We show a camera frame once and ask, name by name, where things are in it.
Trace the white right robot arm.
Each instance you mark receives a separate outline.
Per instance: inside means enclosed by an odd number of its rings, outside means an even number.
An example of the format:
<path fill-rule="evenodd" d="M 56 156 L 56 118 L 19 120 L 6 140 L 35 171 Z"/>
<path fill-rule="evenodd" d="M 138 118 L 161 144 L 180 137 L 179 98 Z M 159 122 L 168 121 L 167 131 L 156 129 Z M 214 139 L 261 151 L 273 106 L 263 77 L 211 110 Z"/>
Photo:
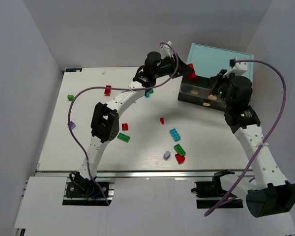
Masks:
<path fill-rule="evenodd" d="M 243 200 L 256 218 L 289 212 L 295 204 L 295 183 L 281 172 L 266 142 L 261 122 L 249 105 L 252 82 L 242 73 L 221 70 L 210 77 L 210 94 L 219 97 L 224 106 L 224 118 L 240 142 L 248 164 L 239 177 L 225 170 L 214 174 L 212 191 L 222 198 L 204 216 L 229 203 L 230 195 Z"/>

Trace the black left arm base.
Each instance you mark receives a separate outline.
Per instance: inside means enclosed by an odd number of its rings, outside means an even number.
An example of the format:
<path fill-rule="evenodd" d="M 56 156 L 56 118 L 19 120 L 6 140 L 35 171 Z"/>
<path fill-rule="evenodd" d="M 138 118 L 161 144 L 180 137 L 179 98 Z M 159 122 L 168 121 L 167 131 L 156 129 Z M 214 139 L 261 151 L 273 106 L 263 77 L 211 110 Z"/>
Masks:
<path fill-rule="evenodd" d="M 107 207 L 112 201 L 114 186 L 106 181 L 100 181 L 98 185 L 88 178 L 83 178 L 79 172 L 70 173 L 65 186 L 62 205 Z"/>

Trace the red rounded lego brick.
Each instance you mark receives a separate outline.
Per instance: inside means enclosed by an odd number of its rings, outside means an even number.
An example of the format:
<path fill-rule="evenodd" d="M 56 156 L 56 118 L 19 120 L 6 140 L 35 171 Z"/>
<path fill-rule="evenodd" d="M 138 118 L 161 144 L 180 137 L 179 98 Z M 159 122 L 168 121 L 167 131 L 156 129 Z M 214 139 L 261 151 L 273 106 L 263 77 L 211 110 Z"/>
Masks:
<path fill-rule="evenodd" d="M 178 162 L 178 164 L 182 164 L 185 161 L 185 156 L 184 155 L 180 155 L 180 154 L 175 154 L 175 158 Z"/>

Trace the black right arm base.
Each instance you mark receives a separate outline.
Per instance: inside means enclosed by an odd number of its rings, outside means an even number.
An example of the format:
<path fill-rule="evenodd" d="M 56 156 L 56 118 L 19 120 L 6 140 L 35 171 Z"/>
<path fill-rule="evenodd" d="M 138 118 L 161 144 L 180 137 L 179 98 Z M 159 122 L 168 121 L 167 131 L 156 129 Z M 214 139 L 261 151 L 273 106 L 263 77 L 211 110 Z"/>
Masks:
<path fill-rule="evenodd" d="M 233 171 L 223 170 L 216 172 L 211 181 L 195 182 L 195 187 L 191 189 L 191 193 L 196 194 L 197 209 L 210 209 L 213 207 L 227 193 L 221 187 L 220 178 L 234 174 Z"/>

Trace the small red square lego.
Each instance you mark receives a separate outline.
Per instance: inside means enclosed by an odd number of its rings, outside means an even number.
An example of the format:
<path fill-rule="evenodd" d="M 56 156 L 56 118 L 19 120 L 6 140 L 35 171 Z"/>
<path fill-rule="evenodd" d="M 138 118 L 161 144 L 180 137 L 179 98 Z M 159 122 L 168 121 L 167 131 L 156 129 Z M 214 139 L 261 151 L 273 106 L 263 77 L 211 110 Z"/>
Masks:
<path fill-rule="evenodd" d="M 121 125 L 122 131 L 127 131 L 128 130 L 128 124 L 127 123 L 123 123 Z"/>

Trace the green long lego brick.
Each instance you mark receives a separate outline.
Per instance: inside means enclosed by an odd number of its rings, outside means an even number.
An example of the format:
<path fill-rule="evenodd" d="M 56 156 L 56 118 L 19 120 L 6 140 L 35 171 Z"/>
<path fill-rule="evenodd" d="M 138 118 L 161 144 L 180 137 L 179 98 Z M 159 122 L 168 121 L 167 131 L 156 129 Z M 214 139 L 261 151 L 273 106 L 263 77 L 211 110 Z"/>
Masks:
<path fill-rule="evenodd" d="M 177 144 L 174 146 L 174 150 L 177 152 L 177 154 L 179 154 L 180 156 L 185 156 L 186 152 L 185 150 L 182 148 L 182 146 L 180 144 Z"/>

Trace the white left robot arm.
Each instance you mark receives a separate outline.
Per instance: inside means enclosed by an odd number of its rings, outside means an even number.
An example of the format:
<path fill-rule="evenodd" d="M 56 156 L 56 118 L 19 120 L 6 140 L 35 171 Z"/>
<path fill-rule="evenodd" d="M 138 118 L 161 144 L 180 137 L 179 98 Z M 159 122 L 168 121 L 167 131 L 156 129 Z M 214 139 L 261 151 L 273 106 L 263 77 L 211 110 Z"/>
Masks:
<path fill-rule="evenodd" d="M 194 69 L 175 56 L 163 59 L 158 52 L 150 52 L 145 64 L 137 70 L 125 91 L 107 103 L 97 103 L 91 120 L 91 139 L 87 157 L 78 170 L 86 180 L 95 178 L 103 152 L 110 141 L 118 136 L 119 118 L 136 100 L 145 96 L 156 84 L 156 79 L 163 76 L 172 78 L 193 73 Z"/>

